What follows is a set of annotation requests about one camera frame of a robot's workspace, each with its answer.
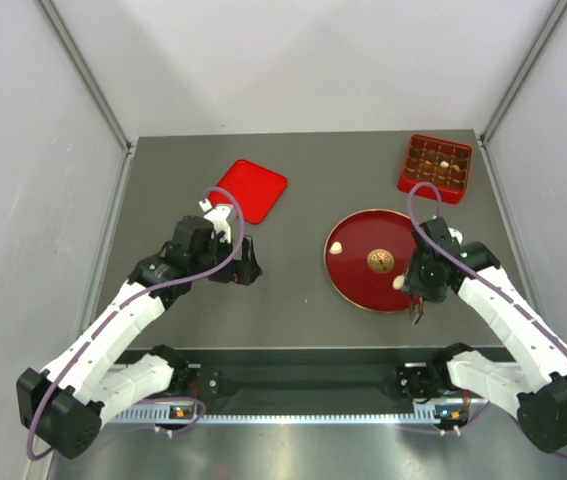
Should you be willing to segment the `white oval chocolate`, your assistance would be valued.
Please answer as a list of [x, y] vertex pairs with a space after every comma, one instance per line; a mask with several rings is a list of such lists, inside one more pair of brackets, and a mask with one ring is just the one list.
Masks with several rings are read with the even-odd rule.
[[395, 290], [403, 290], [405, 288], [405, 276], [399, 275], [399, 276], [395, 277], [393, 282], [392, 282], [392, 287]]

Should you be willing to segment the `metal serving tongs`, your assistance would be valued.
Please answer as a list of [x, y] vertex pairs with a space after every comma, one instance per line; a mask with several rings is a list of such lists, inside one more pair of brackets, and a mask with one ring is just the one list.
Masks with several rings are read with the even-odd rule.
[[416, 295], [409, 295], [408, 300], [410, 321], [413, 325], [417, 325], [423, 317], [425, 301], [422, 297]]

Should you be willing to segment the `red rectangular lid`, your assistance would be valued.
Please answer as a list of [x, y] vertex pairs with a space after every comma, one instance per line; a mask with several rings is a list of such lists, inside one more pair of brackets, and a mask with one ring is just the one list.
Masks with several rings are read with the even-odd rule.
[[288, 186], [288, 179], [247, 159], [236, 160], [217, 182], [239, 203], [244, 220], [261, 224]]

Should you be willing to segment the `white heart chocolate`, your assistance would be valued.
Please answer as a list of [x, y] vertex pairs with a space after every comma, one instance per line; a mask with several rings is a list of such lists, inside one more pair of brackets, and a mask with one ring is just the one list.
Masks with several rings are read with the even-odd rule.
[[338, 241], [335, 241], [335, 242], [331, 245], [331, 247], [330, 247], [330, 249], [329, 249], [329, 252], [330, 252], [331, 254], [340, 254], [340, 253], [342, 252], [342, 244], [341, 244], [340, 242], [338, 242]]

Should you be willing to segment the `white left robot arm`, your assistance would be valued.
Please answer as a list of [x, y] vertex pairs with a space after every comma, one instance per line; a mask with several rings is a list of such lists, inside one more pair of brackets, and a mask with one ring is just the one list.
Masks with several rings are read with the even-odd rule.
[[201, 216], [186, 216], [171, 240], [140, 260], [100, 316], [56, 359], [41, 370], [26, 369], [17, 379], [21, 424], [27, 429], [26, 452], [41, 439], [68, 460], [81, 456], [103, 426], [147, 398], [164, 392], [179, 396], [190, 374], [179, 355], [153, 348], [119, 372], [115, 361], [151, 323], [186, 295], [192, 285], [252, 284], [262, 273], [251, 238], [234, 234], [243, 216], [229, 204]]

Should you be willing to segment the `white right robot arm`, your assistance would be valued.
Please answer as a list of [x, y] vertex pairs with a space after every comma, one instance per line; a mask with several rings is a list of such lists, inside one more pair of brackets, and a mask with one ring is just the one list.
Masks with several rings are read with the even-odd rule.
[[432, 388], [450, 396], [468, 390], [516, 420], [540, 451], [567, 446], [567, 344], [518, 293], [481, 242], [463, 245], [441, 217], [414, 224], [416, 247], [395, 288], [431, 303], [449, 292], [474, 310], [516, 363], [511, 369], [457, 343], [427, 363]]

